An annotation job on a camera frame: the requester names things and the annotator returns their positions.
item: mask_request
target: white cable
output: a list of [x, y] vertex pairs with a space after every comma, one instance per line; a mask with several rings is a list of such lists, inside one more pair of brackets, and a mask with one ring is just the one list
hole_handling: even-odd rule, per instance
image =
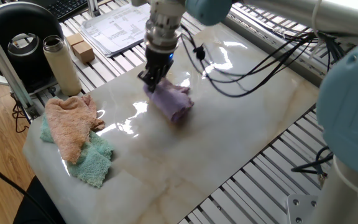
[[314, 9], [313, 9], [313, 13], [311, 15], [311, 28], [313, 29], [314, 34], [318, 38], [318, 43], [314, 47], [314, 49], [313, 49], [313, 51], [312, 51], [312, 53], [310, 55], [310, 59], [312, 59], [314, 57], [314, 55], [317, 52], [317, 49], [319, 48], [319, 46], [323, 44], [323, 40], [321, 40], [321, 38], [319, 37], [317, 26], [316, 26], [317, 12], [318, 12], [318, 9], [320, 8], [320, 5], [321, 5], [322, 1], [323, 0], [317, 0], [316, 5], [314, 6]]

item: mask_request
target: metal bracket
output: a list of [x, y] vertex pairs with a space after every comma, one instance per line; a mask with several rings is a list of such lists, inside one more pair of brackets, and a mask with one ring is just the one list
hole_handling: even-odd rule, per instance
[[31, 120], [34, 120], [35, 118], [38, 118], [40, 116], [35, 105], [26, 108], [25, 111], [30, 115]]
[[288, 223], [305, 224], [317, 206], [318, 196], [290, 195], [287, 198]]

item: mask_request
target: green towel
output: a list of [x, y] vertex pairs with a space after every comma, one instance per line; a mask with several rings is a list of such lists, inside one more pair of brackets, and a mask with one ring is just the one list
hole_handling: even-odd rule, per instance
[[[45, 116], [42, 120], [40, 138], [47, 142], [53, 142]], [[89, 132], [89, 138], [90, 141], [82, 147], [77, 163], [67, 162], [67, 169], [70, 175], [100, 188], [111, 166], [110, 159], [114, 148], [93, 131]]]

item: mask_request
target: metal frame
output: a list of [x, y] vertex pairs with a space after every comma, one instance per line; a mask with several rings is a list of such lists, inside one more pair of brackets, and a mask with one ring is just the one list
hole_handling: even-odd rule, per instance
[[98, 0], [87, 0], [88, 1], [88, 12], [91, 17], [100, 16]]
[[[229, 15], [223, 21], [223, 24], [227, 25], [230, 29], [243, 36], [243, 38], [251, 41], [268, 54], [271, 54], [286, 42], [276, 35], [273, 35], [270, 31], [256, 23], [256, 21], [250, 19], [251, 17], [258, 19], [239, 6], [233, 6]], [[289, 45], [282, 50], [282, 53], [292, 47], [292, 45]], [[291, 58], [294, 59], [301, 53], [302, 50], [302, 48], [296, 50]], [[311, 51], [306, 50], [298, 60], [291, 64], [290, 68], [312, 84], [320, 86], [320, 83], [326, 74], [326, 67], [328, 63], [322, 63], [316, 60], [318, 55], [310, 59], [310, 54]]]
[[0, 45], [0, 71], [7, 80], [9, 86], [14, 92], [16, 98], [22, 103], [24, 109], [30, 114], [32, 119], [35, 119], [39, 116], [38, 111], [36, 110], [34, 103], [29, 96], [28, 92], [25, 90], [24, 85], [20, 78], [17, 76], [16, 71], [13, 69], [11, 62], [6, 56], [4, 50]]

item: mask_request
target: keyboard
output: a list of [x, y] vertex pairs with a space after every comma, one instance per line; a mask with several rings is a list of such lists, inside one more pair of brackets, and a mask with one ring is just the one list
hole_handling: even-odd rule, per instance
[[57, 19], [61, 19], [85, 5], [87, 5], [86, 0], [57, 0], [55, 3], [50, 4], [47, 9]]

